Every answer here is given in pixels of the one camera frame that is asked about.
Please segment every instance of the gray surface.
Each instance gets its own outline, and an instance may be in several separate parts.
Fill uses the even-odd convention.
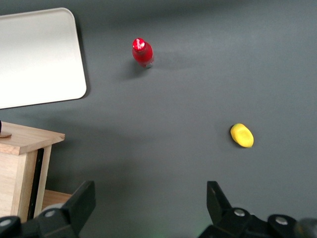
[[[315,0],[2,0],[0,14],[61,6],[80,27],[86,96],[0,117],[66,134],[47,186],[95,180],[82,237],[194,238],[210,223],[208,180],[262,219],[316,217]],[[136,37],[155,51],[149,70]],[[252,149],[229,137],[237,122]]]

